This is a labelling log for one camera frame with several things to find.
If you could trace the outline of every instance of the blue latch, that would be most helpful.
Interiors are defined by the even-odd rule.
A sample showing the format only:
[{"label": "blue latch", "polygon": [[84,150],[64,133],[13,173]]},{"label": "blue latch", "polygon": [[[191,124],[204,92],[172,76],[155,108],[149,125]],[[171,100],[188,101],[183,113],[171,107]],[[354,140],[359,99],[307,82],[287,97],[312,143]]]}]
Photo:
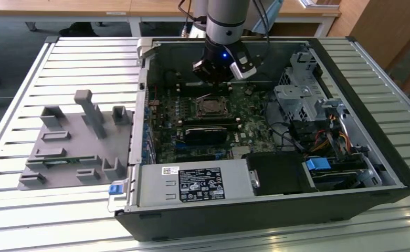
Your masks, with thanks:
[{"label": "blue latch", "polygon": [[327,170],[331,168],[328,160],[323,157],[307,160],[305,165],[309,171],[311,170]]},{"label": "blue latch", "polygon": [[120,185],[109,185],[108,194],[109,195],[123,194],[123,184],[120,184]]}]

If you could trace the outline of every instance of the gray floor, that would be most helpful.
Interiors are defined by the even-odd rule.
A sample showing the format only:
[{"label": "gray floor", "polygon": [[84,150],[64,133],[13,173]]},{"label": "gray floor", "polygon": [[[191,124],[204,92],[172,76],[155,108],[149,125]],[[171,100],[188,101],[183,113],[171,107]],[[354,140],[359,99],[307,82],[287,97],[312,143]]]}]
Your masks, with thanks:
[{"label": "gray floor", "polygon": [[[24,23],[0,23],[0,96],[12,97],[18,89],[26,71],[32,65],[47,36],[56,36],[57,31],[69,23],[37,23],[37,31],[26,30]],[[181,24],[161,23],[141,25],[144,36],[176,36]],[[95,27],[99,36],[131,36],[127,23],[104,23]],[[392,71],[396,79],[404,80],[410,73],[410,53]],[[9,105],[9,100],[0,100],[0,119]]]}]

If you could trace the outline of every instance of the table leg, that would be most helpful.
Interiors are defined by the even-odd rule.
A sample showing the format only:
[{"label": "table leg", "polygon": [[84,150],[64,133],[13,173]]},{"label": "table leg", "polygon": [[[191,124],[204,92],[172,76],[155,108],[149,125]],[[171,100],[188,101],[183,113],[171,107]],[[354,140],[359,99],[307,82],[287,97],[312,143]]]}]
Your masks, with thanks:
[{"label": "table leg", "polygon": [[35,22],[25,22],[25,25],[31,32],[36,31]]},{"label": "table leg", "polygon": [[334,23],[335,17],[324,17],[323,22],[319,24],[316,31],[315,31],[315,37],[326,37],[332,23]]},{"label": "table leg", "polygon": [[128,23],[132,37],[140,37],[140,17],[128,17]]}]

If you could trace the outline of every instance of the power supply label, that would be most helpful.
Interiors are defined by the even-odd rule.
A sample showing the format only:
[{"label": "power supply label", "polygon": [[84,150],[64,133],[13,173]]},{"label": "power supply label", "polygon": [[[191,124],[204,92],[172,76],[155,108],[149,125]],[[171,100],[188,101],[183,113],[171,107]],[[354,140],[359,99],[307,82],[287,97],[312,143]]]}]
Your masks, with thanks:
[{"label": "power supply label", "polygon": [[179,199],[181,202],[224,199],[220,168],[179,170]]}]

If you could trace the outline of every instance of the aluminum slatted table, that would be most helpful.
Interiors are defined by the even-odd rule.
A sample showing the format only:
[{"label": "aluminum slatted table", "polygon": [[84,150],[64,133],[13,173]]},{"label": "aluminum slatted table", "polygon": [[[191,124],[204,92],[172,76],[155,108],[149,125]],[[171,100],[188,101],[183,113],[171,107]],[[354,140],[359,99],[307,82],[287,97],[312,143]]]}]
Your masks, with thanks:
[{"label": "aluminum slatted table", "polygon": [[[327,49],[410,166],[410,101],[356,43],[324,38]],[[327,78],[332,95],[336,91]],[[45,43],[0,122],[0,251],[396,251],[410,249],[410,197],[348,221],[140,243],[107,210],[107,185],[17,191],[44,105],[80,112],[77,89],[101,111],[133,109],[136,38],[60,38]]]}]

